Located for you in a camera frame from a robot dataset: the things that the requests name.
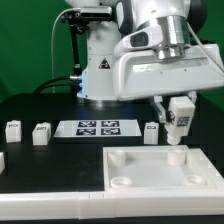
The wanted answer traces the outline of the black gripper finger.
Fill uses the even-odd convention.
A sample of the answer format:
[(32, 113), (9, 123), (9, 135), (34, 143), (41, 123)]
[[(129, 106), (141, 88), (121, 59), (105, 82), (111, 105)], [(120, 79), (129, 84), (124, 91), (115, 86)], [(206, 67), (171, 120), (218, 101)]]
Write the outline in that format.
[(191, 91), (188, 93), (189, 99), (192, 101), (193, 104), (197, 101), (197, 93), (195, 91)]
[(163, 98), (161, 96), (154, 96), (153, 97), (153, 108), (157, 112), (158, 119), (160, 123), (165, 123), (167, 118), (166, 118), (166, 110), (162, 105)]

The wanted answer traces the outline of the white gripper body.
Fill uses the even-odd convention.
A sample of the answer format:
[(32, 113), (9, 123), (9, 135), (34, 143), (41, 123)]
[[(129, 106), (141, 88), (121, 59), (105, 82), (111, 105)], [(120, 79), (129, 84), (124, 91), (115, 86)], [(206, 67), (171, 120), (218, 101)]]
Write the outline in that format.
[(198, 45), (186, 49), (182, 59), (158, 60), (152, 50), (124, 54), (114, 65), (115, 97), (134, 100), (224, 86), (219, 47), (207, 44), (205, 50), (215, 62)]

